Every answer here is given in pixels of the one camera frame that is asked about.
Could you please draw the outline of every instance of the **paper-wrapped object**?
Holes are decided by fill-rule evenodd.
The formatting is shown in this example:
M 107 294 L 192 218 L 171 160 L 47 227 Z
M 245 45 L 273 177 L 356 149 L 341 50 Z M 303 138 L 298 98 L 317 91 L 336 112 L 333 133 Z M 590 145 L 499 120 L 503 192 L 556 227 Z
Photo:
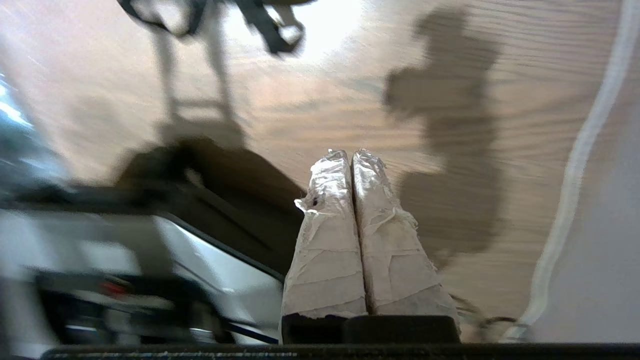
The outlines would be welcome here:
M 453 299 L 422 249 L 417 222 L 393 194 L 383 162 L 361 149 L 352 166 L 369 311 L 447 315 L 459 324 Z
M 296 200 L 305 218 L 285 279 L 282 316 L 365 315 L 362 258 L 347 154 L 329 151 L 311 167 L 311 173 L 307 196 Z

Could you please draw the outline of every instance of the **wooden floor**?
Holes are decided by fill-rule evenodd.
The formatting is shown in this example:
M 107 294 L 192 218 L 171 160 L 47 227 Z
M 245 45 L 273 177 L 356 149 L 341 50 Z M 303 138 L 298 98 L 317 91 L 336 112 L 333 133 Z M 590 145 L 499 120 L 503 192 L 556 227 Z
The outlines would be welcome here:
M 518 316 L 620 4 L 320 0 L 296 10 L 300 54 L 276 59 L 233 8 L 178 43 L 114 0 L 14 0 L 0 4 L 0 45 L 76 177 L 108 183 L 123 157 L 205 135 L 306 187 L 327 149 L 366 147 L 451 292 Z

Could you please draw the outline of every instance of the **hardwood floor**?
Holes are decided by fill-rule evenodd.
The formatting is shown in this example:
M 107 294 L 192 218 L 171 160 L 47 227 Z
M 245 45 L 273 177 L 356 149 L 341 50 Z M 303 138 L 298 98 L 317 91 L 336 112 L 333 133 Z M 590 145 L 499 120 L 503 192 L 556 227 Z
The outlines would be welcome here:
M 233 8 L 178 43 L 115 1 L 16 0 L 0 4 L 0 44 L 78 178 L 112 181 L 123 156 L 205 135 L 305 188 L 327 149 L 366 147 L 388 165 L 445 285 L 489 315 L 518 316 L 620 4 L 320 0 L 296 9 L 307 41 L 280 60 Z M 639 74 L 634 65 L 626 103 Z

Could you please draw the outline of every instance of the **white paper wrapping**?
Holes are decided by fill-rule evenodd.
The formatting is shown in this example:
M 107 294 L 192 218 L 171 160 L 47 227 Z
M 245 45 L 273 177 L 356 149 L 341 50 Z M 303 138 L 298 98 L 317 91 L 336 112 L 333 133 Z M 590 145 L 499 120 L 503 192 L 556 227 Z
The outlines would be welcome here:
M 352 166 L 369 311 L 447 315 L 459 324 L 455 303 L 422 249 L 417 222 L 393 194 L 383 162 L 360 149 Z
M 362 258 L 353 213 L 351 169 L 344 151 L 311 167 L 305 213 L 285 279 L 282 315 L 353 317 L 367 313 Z

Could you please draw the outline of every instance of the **wrapped object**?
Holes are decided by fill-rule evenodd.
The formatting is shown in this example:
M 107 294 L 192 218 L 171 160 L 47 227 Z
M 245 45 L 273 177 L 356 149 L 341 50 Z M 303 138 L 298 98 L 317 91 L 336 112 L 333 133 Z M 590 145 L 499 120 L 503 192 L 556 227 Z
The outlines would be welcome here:
M 12 90 L 0 69 L 0 200 L 60 184 L 64 174 Z
M 329 151 L 311 173 L 308 195 L 296 200 L 305 218 L 285 279 L 282 316 L 365 315 L 362 258 L 347 154 Z
M 383 162 L 361 149 L 352 166 L 369 311 L 446 315 L 458 325 L 453 299 L 422 249 L 417 222 L 393 194 Z

